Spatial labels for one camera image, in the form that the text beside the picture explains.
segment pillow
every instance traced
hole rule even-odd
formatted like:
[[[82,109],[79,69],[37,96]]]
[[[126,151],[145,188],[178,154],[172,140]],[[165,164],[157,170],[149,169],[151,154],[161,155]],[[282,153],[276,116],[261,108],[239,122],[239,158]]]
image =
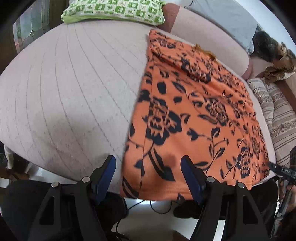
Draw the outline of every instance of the pillow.
[[[257,28],[257,21],[237,1],[193,0],[187,8],[222,28],[249,55],[253,53],[252,38]]]
[[[267,85],[259,78],[247,82],[261,105],[274,145],[276,163],[289,167],[290,151],[296,140],[296,114],[274,83]]]
[[[163,24],[165,19],[159,0],[75,0],[63,12],[65,23],[84,19],[131,20],[151,25]]]

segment metal screw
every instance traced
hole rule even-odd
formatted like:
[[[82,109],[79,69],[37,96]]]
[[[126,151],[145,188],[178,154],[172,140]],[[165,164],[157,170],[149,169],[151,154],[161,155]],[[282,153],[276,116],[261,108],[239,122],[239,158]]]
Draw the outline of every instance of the metal screw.
[[[240,188],[244,188],[244,184],[243,183],[238,183],[237,184]]]
[[[82,179],[82,182],[83,182],[83,183],[88,183],[90,180],[91,180],[91,179],[90,179],[89,177],[84,177],[84,178]]]
[[[52,188],[56,188],[58,185],[59,185],[58,182],[53,182],[53,183],[52,183]]]
[[[208,178],[207,178],[207,181],[208,181],[209,183],[213,183],[213,182],[215,182],[215,178],[213,178],[213,177],[208,177]]]

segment orange towel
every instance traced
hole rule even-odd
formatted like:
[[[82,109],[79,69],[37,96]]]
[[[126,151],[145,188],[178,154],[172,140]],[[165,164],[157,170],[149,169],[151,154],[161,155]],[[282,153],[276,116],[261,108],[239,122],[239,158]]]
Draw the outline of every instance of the orange towel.
[[[204,51],[156,30],[149,38],[121,194],[192,199],[180,168],[184,155],[230,185],[243,182],[250,189],[268,176],[264,138],[243,82]]]

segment floor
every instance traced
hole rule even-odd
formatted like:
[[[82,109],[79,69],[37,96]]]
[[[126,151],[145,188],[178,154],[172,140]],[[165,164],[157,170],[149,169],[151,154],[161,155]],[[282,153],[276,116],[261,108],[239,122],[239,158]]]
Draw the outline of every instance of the floor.
[[[275,38],[278,42],[283,41],[288,48],[296,53],[296,46],[293,43],[284,26],[259,0],[236,0],[259,22],[263,29]],[[188,6],[191,0],[168,0],[180,6]],[[28,170],[31,180],[43,182],[58,181],[62,184],[75,183],[72,180],[60,177],[42,168],[32,165]],[[7,181],[0,179],[0,186],[6,187]],[[128,207],[138,203],[141,200],[126,199]],[[165,212],[169,209],[169,201],[153,202],[154,209],[159,212]],[[197,220],[195,219],[179,219],[173,216],[173,209],[177,204],[173,204],[173,208],[167,214],[160,215],[154,212],[148,201],[135,206],[130,210],[129,216],[120,222],[118,231],[127,235],[132,240],[172,240],[173,230],[178,231],[186,238],[190,238]],[[219,221],[214,241],[220,241],[223,233],[224,221]]]

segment striped pillow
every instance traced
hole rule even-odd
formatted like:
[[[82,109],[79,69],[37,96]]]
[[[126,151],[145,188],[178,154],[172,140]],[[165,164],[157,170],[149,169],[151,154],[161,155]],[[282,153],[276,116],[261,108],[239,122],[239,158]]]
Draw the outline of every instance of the striped pillow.
[[[280,89],[261,79],[249,79],[267,122],[276,153],[276,163],[289,166],[290,151],[296,143],[296,114]]]

